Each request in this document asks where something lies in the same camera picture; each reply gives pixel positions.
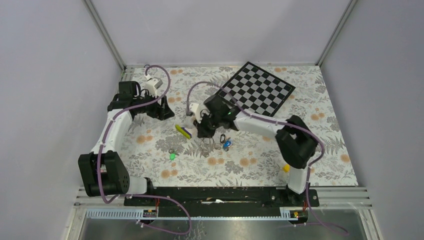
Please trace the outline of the black key tag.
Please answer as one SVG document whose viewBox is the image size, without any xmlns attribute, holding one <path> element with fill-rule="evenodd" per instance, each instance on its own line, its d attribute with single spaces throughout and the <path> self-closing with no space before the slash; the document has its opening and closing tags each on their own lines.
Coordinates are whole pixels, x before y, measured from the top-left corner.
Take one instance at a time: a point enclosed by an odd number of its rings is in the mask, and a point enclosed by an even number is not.
<svg viewBox="0 0 424 240">
<path fill-rule="evenodd" d="M 225 134 L 221 134 L 220 135 L 220 143 L 224 144 L 226 142 L 226 135 Z"/>
</svg>

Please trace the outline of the blue key tag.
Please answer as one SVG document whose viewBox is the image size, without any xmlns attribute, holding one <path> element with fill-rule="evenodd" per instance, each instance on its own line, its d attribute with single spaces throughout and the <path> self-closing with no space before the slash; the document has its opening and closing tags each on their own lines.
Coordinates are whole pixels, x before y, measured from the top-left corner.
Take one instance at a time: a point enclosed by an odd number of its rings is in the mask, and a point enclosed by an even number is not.
<svg viewBox="0 0 424 240">
<path fill-rule="evenodd" d="M 226 140 L 225 143 L 223 144 L 223 149 L 227 152 L 229 150 L 229 148 L 231 147 L 232 142 L 230 140 Z"/>
</svg>

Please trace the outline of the green key tag with key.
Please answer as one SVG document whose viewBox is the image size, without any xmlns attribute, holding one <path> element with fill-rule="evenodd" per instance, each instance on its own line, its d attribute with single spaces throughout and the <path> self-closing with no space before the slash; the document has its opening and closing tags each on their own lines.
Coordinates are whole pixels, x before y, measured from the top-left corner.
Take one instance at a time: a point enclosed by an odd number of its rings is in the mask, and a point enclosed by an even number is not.
<svg viewBox="0 0 424 240">
<path fill-rule="evenodd" d="M 169 159 L 170 159 L 171 161 L 173 161 L 173 160 L 176 158 L 176 156 L 177 156 L 177 153 L 176 153 L 176 151 L 175 151 L 173 148 L 171 148 L 171 149 L 168 151 L 168 153 L 169 153 Z"/>
</svg>

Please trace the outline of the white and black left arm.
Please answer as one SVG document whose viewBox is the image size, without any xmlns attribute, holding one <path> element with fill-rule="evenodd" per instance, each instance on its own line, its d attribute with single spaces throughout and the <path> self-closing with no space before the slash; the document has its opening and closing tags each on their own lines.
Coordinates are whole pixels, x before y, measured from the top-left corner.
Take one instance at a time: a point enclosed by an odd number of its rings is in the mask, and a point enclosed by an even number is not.
<svg viewBox="0 0 424 240">
<path fill-rule="evenodd" d="M 107 107 L 107 121 L 103 131 L 90 153 L 78 158 L 78 167 L 86 194 L 89 197 L 101 195 L 136 194 L 144 206 L 152 204 L 155 192 L 148 178 L 131 177 L 120 158 L 125 135 L 135 116 L 147 116 L 166 120 L 174 117 L 167 98 L 159 97 L 158 88 L 163 84 L 159 78 L 150 78 L 141 88 L 136 81 L 118 84 L 118 93 Z"/>
</svg>

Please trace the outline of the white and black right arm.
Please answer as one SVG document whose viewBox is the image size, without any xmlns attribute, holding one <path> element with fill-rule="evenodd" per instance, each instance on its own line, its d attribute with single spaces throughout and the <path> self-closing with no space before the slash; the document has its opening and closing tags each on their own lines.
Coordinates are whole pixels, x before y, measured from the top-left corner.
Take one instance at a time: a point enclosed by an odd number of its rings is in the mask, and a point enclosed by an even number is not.
<svg viewBox="0 0 424 240">
<path fill-rule="evenodd" d="M 287 201 L 299 206 L 307 199 L 308 168 L 316 148 L 323 144 L 300 117 L 292 115 L 282 120 L 260 115 L 238 104 L 230 106 L 218 96 L 207 98 L 204 106 L 189 103 L 186 111 L 195 116 L 194 125 L 199 138 L 211 138 L 222 127 L 276 140 L 284 161 L 290 166 Z"/>
</svg>

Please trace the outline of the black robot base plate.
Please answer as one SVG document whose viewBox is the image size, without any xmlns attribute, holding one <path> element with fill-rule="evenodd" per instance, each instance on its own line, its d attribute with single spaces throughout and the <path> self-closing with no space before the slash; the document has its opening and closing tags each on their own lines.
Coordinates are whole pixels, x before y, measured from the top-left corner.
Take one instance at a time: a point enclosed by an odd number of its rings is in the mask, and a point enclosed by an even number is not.
<svg viewBox="0 0 424 240">
<path fill-rule="evenodd" d="M 319 207 L 317 191 L 296 194 L 285 187 L 156 187 L 148 193 L 163 199 L 132 197 L 126 207 L 152 207 L 159 217 L 281 217 L 281 209 Z"/>
</svg>

